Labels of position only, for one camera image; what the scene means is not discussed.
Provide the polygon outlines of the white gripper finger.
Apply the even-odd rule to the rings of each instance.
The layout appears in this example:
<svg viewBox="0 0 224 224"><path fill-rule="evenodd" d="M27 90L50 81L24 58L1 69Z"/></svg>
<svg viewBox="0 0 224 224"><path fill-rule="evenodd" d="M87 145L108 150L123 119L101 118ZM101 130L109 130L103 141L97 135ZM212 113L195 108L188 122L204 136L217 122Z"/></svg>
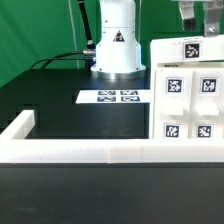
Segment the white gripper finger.
<svg viewBox="0 0 224 224"><path fill-rule="evenodd" d="M196 28L194 2L190 0L178 0L178 8L181 14L183 29L185 31L193 31Z"/></svg>
<svg viewBox="0 0 224 224"><path fill-rule="evenodd" d="M220 34L220 20L222 16L222 0L208 0L203 4L204 35L218 36Z"/></svg>

